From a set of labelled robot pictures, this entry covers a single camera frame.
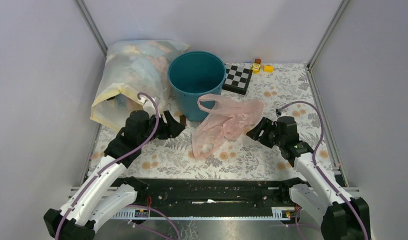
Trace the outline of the pink plastic trash bag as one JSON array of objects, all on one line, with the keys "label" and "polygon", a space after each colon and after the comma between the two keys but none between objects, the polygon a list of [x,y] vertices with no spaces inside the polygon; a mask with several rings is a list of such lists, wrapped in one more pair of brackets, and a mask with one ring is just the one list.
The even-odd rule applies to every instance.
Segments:
[{"label": "pink plastic trash bag", "polygon": [[199,159],[213,154],[225,139],[237,140],[244,128],[259,123],[264,110],[264,102],[259,99],[235,101],[211,93],[199,97],[197,105],[208,113],[192,134],[193,155]]}]

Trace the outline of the teal plastic trash bin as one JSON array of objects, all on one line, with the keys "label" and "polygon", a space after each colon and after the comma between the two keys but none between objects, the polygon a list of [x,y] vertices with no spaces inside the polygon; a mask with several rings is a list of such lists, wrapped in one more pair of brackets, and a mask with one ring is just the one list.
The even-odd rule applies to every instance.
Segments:
[{"label": "teal plastic trash bin", "polygon": [[198,107],[198,98],[220,95],[225,80],[225,63],[213,53],[190,51],[176,57],[167,76],[179,111],[191,122],[203,121],[208,113]]}]

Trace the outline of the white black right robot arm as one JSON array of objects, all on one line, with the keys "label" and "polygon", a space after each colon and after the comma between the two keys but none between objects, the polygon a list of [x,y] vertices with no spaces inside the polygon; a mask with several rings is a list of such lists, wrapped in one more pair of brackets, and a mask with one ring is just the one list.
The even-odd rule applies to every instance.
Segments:
[{"label": "white black right robot arm", "polygon": [[297,124],[291,116],[276,121],[264,117],[247,133],[251,139],[272,148],[304,176],[307,183],[292,178],[283,182],[279,201],[304,209],[320,226],[325,240],[369,240],[370,217],[367,202],[355,198],[341,187],[315,161],[315,150],[300,140]]}]

